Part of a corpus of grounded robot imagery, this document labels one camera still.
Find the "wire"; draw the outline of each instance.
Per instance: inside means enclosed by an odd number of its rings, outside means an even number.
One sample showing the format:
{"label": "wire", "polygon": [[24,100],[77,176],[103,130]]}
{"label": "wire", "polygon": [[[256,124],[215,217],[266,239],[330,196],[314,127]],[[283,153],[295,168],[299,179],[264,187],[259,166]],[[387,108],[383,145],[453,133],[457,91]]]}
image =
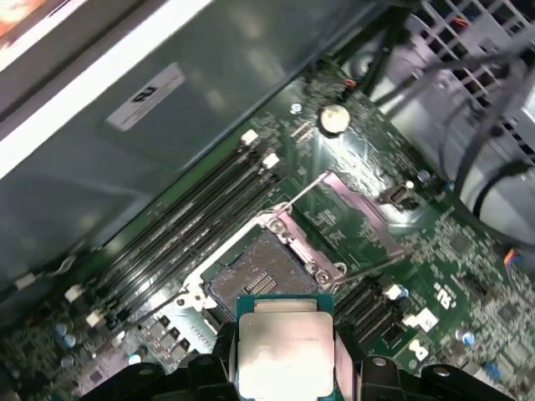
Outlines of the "wire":
{"label": "wire", "polygon": [[525,174],[532,168],[532,165],[529,165],[524,160],[513,160],[507,162],[505,165],[500,167],[496,174],[494,174],[491,179],[485,184],[485,186],[479,192],[479,195],[476,198],[472,212],[475,217],[480,217],[483,207],[483,202],[487,197],[488,193],[492,188],[496,186],[504,178],[512,178],[520,174]]}
{"label": "wire", "polygon": [[451,135],[451,124],[465,107],[470,106],[470,103],[471,103],[470,99],[465,100],[464,102],[461,102],[456,108],[453,109],[453,111],[450,113],[450,115],[448,116],[448,118],[446,119],[444,123],[444,132],[438,143],[438,165],[441,171],[442,178],[444,178],[447,181],[450,180],[450,176],[448,175],[447,168],[446,168],[446,144]]}
{"label": "wire", "polygon": [[519,58],[513,59],[509,68],[509,77],[505,81],[504,90],[488,110],[486,118],[477,128],[476,133],[472,137],[470,144],[466,147],[465,153],[461,158],[461,163],[459,164],[455,178],[455,186],[453,188],[453,193],[456,196],[461,195],[462,188],[472,166],[476,162],[477,157],[485,144],[493,138],[492,130],[502,118],[503,113],[517,94],[517,91],[524,85],[523,80],[526,74],[526,64]]}
{"label": "wire", "polygon": [[507,64],[517,58],[516,54],[512,53],[498,53],[492,55],[485,55],[481,57],[466,57],[461,60],[449,61],[447,63],[439,62],[433,63],[424,67],[421,70],[421,73],[416,75],[411,75],[410,77],[405,78],[401,83],[399,83],[395,88],[390,92],[384,94],[374,103],[377,107],[381,107],[384,104],[389,103],[391,100],[395,99],[397,96],[405,92],[407,89],[412,87],[413,84],[419,81],[421,78],[429,77],[435,72],[444,70],[444,69],[471,69],[479,68],[485,64]]}
{"label": "wire", "polygon": [[466,206],[459,197],[451,195],[448,197],[448,200],[456,209],[458,215],[468,224],[471,224],[478,230],[486,232],[489,236],[500,242],[514,245],[516,248],[535,251],[535,244],[524,242],[515,238],[514,236],[509,236],[508,234],[498,231],[497,229],[490,227],[487,223],[479,220],[471,213],[471,210],[468,209],[468,206]]}

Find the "black cable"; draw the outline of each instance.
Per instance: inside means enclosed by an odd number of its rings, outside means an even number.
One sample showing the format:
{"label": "black cable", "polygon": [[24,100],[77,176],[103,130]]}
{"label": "black cable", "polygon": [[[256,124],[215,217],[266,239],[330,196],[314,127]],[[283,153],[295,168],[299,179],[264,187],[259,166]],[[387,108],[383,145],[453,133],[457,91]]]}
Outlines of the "black cable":
{"label": "black cable", "polygon": [[513,61],[513,59],[517,58],[516,54],[512,53],[499,53],[499,54],[493,54],[493,55],[485,55],[482,57],[466,57],[461,60],[454,60],[449,61],[447,63],[433,63],[428,65],[427,67],[424,67],[420,74],[411,75],[410,77],[405,78],[403,81],[401,81],[400,84],[398,84],[395,88],[393,88],[390,92],[384,94],[379,99],[377,99],[374,103],[377,107],[381,107],[384,104],[387,104],[391,100],[395,99],[397,96],[405,92],[407,89],[412,87],[416,82],[418,82],[422,78],[429,77],[429,75],[432,75],[435,72],[442,71],[445,69],[470,69],[470,68],[478,68],[485,64],[507,64]]}
{"label": "black cable", "polygon": [[509,76],[504,83],[501,95],[488,110],[486,118],[477,127],[476,133],[461,158],[455,178],[455,187],[453,189],[453,193],[456,196],[461,196],[462,188],[472,166],[485,144],[493,138],[493,129],[497,126],[514,96],[524,85],[526,73],[526,64],[521,59],[515,58],[509,68]]}
{"label": "black cable", "polygon": [[458,213],[459,217],[461,217],[464,221],[474,226],[478,230],[486,232],[489,236],[493,237],[495,240],[498,240],[500,242],[505,242],[518,249],[527,249],[530,251],[535,251],[535,244],[524,242],[513,236],[509,236],[508,234],[498,231],[495,228],[490,227],[487,223],[479,220],[477,217],[475,217],[471,213],[471,210],[468,209],[468,207],[462,202],[462,200],[458,196],[450,195],[448,196],[448,200],[453,205],[453,207],[455,207],[456,212]]}
{"label": "black cable", "polygon": [[442,136],[438,143],[438,165],[442,178],[446,181],[450,180],[450,176],[448,175],[446,168],[446,144],[448,142],[448,139],[450,138],[451,124],[453,123],[457,115],[459,115],[465,107],[468,107],[470,105],[470,102],[471,101],[469,99],[465,100],[464,102],[461,102],[457,107],[453,109],[453,111],[450,113],[444,123],[444,132],[442,133]]}
{"label": "black cable", "polygon": [[383,77],[386,65],[390,61],[390,56],[394,51],[395,45],[398,43],[403,30],[405,29],[405,22],[412,14],[410,8],[393,8],[395,17],[393,22],[385,31],[385,35],[381,39],[380,47],[374,55],[368,72],[362,78],[362,83],[359,86],[360,90],[366,96],[370,96],[375,90],[377,83]]}
{"label": "black cable", "polygon": [[490,180],[485,184],[485,186],[481,189],[479,195],[477,196],[476,202],[474,203],[474,208],[472,210],[474,216],[477,218],[480,217],[485,198],[498,182],[507,177],[515,177],[517,175],[524,174],[531,168],[532,165],[529,165],[524,160],[509,161],[508,163],[500,167],[496,174],[490,178]]}

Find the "blue capacitor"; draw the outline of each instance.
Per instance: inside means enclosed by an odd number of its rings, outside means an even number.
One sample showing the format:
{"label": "blue capacitor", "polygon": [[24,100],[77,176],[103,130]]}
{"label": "blue capacitor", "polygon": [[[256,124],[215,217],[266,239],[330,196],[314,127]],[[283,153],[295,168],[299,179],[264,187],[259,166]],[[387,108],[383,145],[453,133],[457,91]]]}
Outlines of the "blue capacitor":
{"label": "blue capacitor", "polygon": [[502,376],[502,372],[500,371],[500,368],[498,367],[498,365],[496,365],[495,362],[484,363],[483,369],[485,369],[485,372],[487,372],[489,377],[493,378],[494,380],[499,380]]}
{"label": "blue capacitor", "polygon": [[53,327],[53,332],[55,332],[60,337],[64,337],[67,334],[67,325],[65,323],[58,323]]}
{"label": "blue capacitor", "polygon": [[409,290],[407,290],[405,287],[402,287],[400,298],[408,298],[409,295],[410,295]]}
{"label": "blue capacitor", "polygon": [[463,345],[466,345],[467,347],[471,347],[476,343],[476,336],[473,332],[469,332],[467,330],[459,329],[455,332],[455,337],[457,340],[459,340]]}
{"label": "blue capacitor", "polygon": [[76,345],[76,337],[72,334],[66,334],[64,337],[64,344],[67,348],[72,348]]}

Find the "chip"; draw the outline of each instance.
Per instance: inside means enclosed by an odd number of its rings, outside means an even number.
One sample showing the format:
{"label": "chip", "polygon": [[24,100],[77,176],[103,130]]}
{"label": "chip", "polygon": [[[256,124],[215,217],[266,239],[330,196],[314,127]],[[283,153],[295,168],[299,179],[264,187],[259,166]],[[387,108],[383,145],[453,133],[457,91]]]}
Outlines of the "chip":
{"label": "chip", "polygon": [[510,302],[506,303],[498,311],[498,316],[502,318],[505,323],[510,323],[518,314],[517,308]]}
{"label": "chip", "polygon": [[457,254],[461,255],[470,247],[471,241],[462,233],[458,232],[450,240],[451,249]]}

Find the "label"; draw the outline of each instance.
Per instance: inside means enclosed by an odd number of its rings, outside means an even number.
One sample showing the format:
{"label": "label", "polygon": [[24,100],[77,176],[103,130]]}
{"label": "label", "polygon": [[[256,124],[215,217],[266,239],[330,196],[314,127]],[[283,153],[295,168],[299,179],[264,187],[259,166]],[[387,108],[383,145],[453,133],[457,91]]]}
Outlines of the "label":
{"label": "label", "polygon": [[121,131],[132,128],[185,80],[186,77],[178,68],[178,64],[170,64],[122,104],[106,121]]}
{"label": "label", "polygon": [[441,286],[438,282],[436,282],[434,287],[436,289],[436,300],[444,309],[456,307],[456,294],[447,285]]}

